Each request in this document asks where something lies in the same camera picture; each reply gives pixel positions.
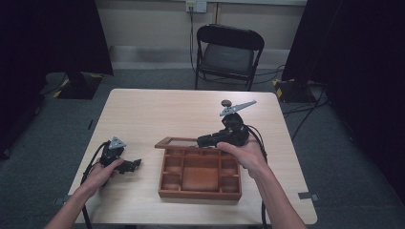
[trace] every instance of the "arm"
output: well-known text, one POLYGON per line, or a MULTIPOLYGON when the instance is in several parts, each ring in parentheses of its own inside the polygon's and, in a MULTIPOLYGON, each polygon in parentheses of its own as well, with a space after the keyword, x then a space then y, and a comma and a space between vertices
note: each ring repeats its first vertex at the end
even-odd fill
POLYGON ((259 143, 253 136, 250 136, 246 145, 242 147, 226 142, 218 143, 217 147, 234 155, 247 168, 249 175, 257 184, 273 228, 306 228, 291 206, 276 176, 268 167, 259 143))
POLYGON ((100 163, 95 164, 86 181, 75 190, 45 228, 73 228, 86 201, 96 193, 97 189, 107 181, 114 169, 123 161, 123 159, 117 159, 105 168, 100 163))

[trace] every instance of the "black chair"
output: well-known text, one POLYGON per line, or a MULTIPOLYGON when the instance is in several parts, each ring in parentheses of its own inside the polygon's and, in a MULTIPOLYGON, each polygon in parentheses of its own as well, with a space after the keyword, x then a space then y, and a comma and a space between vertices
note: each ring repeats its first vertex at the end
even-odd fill
POLYGON ((250 91, 265 41, 256 31, 209 24, 197 31, 198 53, 196 90, 199 73, 246 81, 250 91), (206 44, 203 52, 202 43, 206 44))

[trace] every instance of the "white wall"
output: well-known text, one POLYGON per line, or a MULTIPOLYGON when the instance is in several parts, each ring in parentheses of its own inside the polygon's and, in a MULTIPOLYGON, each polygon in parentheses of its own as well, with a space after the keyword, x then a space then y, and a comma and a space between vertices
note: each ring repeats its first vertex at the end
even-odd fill
MULTIPOLYGON (((184 2, 97 0, 101 23, 109 46, 186 48, 190 15, 184 2)), ((207 13, 194 14, 194 30, 215 20, 216 3, 207 13)), ((219 23, 255 30, 266 49, 289 50, 304 6, 221 3, 219 23)))
MULTIPOLYGON (((286 63, 304 0, 255 0, 251 4, 220 1, 208 1, 207 13, 194 13, 194 33, 214 22, 251 29, 266 43, 259 68, 286 63)), ((191 22, 184 1, 96 0, 96 4, 107 45, 112 47, 114 68, 141 68, 150 62, 158 62, 162 68, 188 66, 191 22)))

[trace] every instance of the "chair seat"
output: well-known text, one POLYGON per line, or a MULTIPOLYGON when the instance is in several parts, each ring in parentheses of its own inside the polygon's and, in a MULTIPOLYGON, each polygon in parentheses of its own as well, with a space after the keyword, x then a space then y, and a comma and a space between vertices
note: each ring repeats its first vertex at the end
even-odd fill
POLYGON ((249 77, 254 51, 208 44, 201 61, 201 69, 238 74, 249 77))

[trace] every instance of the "electrical outlet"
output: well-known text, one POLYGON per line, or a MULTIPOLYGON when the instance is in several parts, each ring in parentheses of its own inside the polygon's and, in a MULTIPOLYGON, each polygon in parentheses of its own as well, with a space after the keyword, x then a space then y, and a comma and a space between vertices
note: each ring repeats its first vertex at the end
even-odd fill
POLYGON ((195 8, 196 8, 197 12, 206 12, 206 2, 197 1, 195 8))
POLYGON ((196 1, 185 1, 185 11, 190 11, 190 9, 193 9, 193 12, 197 11, 196 1))

